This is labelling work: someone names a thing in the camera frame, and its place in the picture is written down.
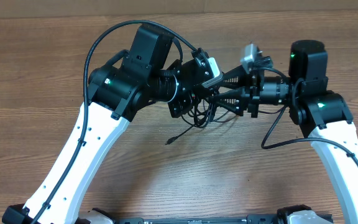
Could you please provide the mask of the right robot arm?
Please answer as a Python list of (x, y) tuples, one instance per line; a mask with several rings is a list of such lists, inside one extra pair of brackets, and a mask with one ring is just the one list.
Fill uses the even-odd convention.
[(272, 60), (248, 45), (241, 64), (220, 71), (208, 60), (212, 79), (227, 92), (211, 102), (242, 115), (257, 116), (260, 105), (278, 105), (300, 127), (301, 142), (308, 142), (323, 163), (342, 208), (346, 223), (358, 223), (358, 137), (353, 115), (344, 98), (328, 89), (328, 53), (317, 40), (291, 45), (288, 74), (273, 70)]

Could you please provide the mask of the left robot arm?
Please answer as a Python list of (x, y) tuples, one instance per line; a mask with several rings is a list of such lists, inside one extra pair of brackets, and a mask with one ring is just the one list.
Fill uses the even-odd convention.
[(26, 203), (7, 207), (3, 223), (113, 223), (94, 208), (80, 213), (85, 193), (112, 145), (139, 110), (156, 102), (177, 118), (214, 94), (222, 73), (214, 58), (192, 48), (192, 59), (165, 66), (170, 47), (186, 40), (161, 24), (136, 21), (127, 50), (84, 69), (83, 104), (75, 127), (45, 180)]

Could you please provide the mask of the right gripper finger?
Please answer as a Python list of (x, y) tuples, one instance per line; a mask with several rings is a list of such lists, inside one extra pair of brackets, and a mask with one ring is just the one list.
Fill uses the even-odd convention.
[(240, 65), (228, 72), (224, 72), (223, 80), (219, 83), (219, 86), (230, 89), (240, 88), (246, 85), (249, 78), (250, 75)]
[(241, 87), (210, 96), (208, 101), (238, 116), (243, 116), (250, 101), (250, 93), (246, 91), (245, 87)]

